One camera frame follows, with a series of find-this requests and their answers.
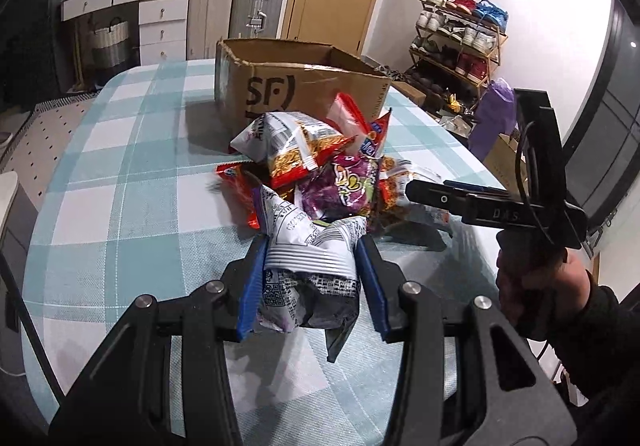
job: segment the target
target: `white suitcase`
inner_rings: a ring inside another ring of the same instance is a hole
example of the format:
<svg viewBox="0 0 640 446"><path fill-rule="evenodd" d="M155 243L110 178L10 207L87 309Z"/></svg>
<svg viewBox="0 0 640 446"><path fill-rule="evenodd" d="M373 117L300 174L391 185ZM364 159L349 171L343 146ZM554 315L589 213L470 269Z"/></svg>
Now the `white suitcase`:
<svg viewBox="0 0 640 446"><path fill-rule="evenodd" d="M214 58L216 42L229 32L232 0L189 0L187 59Z"/></svg>

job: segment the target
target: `snack bag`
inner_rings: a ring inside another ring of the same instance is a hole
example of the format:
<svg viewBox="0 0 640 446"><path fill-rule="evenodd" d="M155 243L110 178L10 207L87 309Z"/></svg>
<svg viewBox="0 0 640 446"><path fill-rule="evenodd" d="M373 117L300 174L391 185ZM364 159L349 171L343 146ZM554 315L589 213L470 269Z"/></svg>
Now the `snack bag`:
<svg viewBox="0 0 640 446"><path fill-rule="evenodd" d="M251 160L266 163L271 186L279 188L322 166L351 142L335 128L305 113L267 112L231 141Z"/></svg>
<svg viewBox="0 0 640 446"><path fill-rule="evenodd" d="M325 329L327 360L334 362L358 318L353 250L367 220L351 217L321 227L265 186L254 190L254 203L270 237L260 325L285 333L299 326Z"/></svg>
<svg viewBox="0 0 640 446"><path fill-rule="evenodd" d="M432 225L441 231L451 233L450 213L444 209L411 202L406 194L406 185L412 180L442 184L437 173L413 164L408 160L383 157L380 163L380 197L382 211L400 219Z"/></svg>
<svg viewBox="0 0 640 446"><path fill-rule="evenodd" d="M270 183L268 172L255 162L229 162L216 166L216 174L235 191L241 204L249 211L247 225L260 229L255 216L252 190L261 184ZM278 194L283 199L293 200L293 187L282 187Z"/></svg>
<svg viewBox="0 0 640 446"><path fill-rule="evenodd" d="M337 155L296 185L294 203L313 220L366 217L371 212L377 176L376 159Z"/></svg>
<svg viewBox="0 0 640 446"><path fill-rule="evenodd" d="M326 121L343 135L353 137L353 143L344 148L347 155L380 157L390 117L391 109L369 124L351 95L338 92L326 116Z"/></svg>

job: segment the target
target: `small cardboard box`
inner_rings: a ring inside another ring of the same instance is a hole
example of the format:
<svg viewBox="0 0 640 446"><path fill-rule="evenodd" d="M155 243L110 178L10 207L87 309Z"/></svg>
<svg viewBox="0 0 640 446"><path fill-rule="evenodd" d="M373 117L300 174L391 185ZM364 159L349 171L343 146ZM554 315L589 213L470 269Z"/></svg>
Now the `small cardboard box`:
<svg viewBox="0 0 640 446"><path fill-rule="evenodd" d="M420 108L422 108L422 105L424 105L424 100L427 98L427 95L425 93L422 93L417 88L412 87L408 82L395 80L391 83L391 86L398 90L398 92L400 92L405 97L411 99L414 104L420 106Z"/></svg>
<svg viewBox="0 0 640 446"><path fill-rule="evenodd" d="M270 39L216 45L214 96L231 137L266 111L325 117L337 92L351 95L373 121L390 84L390 78L331 45Z"/></svg>
<svg viewBox="0 0 640 446"><path fill-rule="evenodd" d="M492 172L493 176L498 179L498 182L500 182L507 191L511 191L511 193L518 193L515 170L516 152L512 145L513 141L509 140L508 135L500 134L500 137L498 137L494 147L491 148L489 155L487 155L484 158L484 161L482 161L482 164ZM522 177L522 183L526 188L527 166L525 164L524 157L522 158L522 166L520 166L520 176Z"/></svg>

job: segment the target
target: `hand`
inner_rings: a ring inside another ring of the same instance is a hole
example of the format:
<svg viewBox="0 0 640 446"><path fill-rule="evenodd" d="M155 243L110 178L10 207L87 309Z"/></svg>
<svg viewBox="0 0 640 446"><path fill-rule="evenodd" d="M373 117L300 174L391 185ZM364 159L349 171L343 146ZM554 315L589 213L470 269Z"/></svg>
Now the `hand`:
<svg viewBox="0 0 640 446"><path fill-rule="evenodd" d="M567 321L578 314L591 293L591 281L577 252L567 249L566 263L558 262L548 267L524 272L505 263L502 251L498 253L498 278L500 308L512 325L516 325L524 312L522 293L525 290L556 291L556 319Z"/></svg>

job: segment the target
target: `teal and white tablecloth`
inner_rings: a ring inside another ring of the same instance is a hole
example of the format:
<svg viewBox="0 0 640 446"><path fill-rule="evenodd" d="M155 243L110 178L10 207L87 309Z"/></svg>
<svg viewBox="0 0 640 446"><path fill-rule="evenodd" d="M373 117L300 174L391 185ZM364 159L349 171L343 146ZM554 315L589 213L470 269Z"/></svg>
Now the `teal and white tablecloth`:
<svg viewBox="0 0 640 446"><path fill-rule="evenodd" d="M214 165L235 159L213 104L214 62L140 66L105 86L74 133L31 240L24 298L66 392L118 317L141 293L184 296L243 257L255 234ZM385 152L457 179L500 187L482 164L395 90ZM495 299L496 231L456 224L452 238L396 227L382 241L408 279L469 301ZM335 364L324 332L260 334L226 346L244 443L373 445L385 433L399 344L382 343L364 296ZM51 420L49 387L23 334L33 396ZM180 341L172 346L172 429L184 433Z"/></svg>

